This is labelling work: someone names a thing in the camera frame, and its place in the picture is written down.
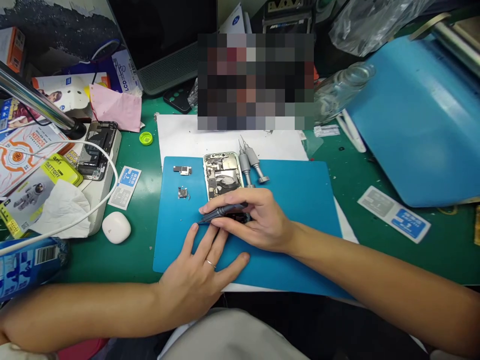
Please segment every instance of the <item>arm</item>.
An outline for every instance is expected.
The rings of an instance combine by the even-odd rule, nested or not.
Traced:
[[[480,294],[368,247],[289,221],[266,189],[242,188],[211,200],[208,213],[247,202],[254,221],[212,224],[258,248],[291,255],[337,283],[405,332],[449,353],[480,355]]]
[[[83,340],[141,337],[169,330],[155,284],[52,284],[0,312],[3,344],[49,353]]]
[[[228,234],[211,226],[192,255],[197,230],[194,224],[158,283],[51,284],[12,300],[0,311],[0,345],[51,353],[87,339],[147,337],[202,317],[249,258],[241,254],[215,272],[205,259],[218,262]]]
[[[431,272],[297,224],[291,255],[377,315],[449,353],[480,355],[480,294]]]

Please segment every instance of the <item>glass jar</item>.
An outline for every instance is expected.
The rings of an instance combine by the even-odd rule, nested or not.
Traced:
[[[315,124],[333,120],[375,75],[372,64],[356,62],[320,83],[313,94]]]

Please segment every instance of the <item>phone logic board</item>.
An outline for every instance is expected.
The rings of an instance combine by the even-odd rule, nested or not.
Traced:
[[[239,157],[235,152],[208,154],[203,157],[206,191],[208,200],[244,186],[240,172]],[[246,213],[232,213],[229,218],[246,223],[250,216]]]

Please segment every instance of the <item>metal pipe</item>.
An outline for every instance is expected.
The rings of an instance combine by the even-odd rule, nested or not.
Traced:
[[[7,65],[0,61],[0,89],[6,91],[21,103],[28,105],[59,128],[70,131],[78,127],[77,122],[63,113],[58,107],[38,92],[33,86],[26,84]]]
[[[480,54],[453,27],[439,21],[432,27],[431,33],[480,78]]]

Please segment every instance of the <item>pixelated area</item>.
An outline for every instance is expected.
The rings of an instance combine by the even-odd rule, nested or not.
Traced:
[[[313,34],[199,34],[199,130],[314,126]]]

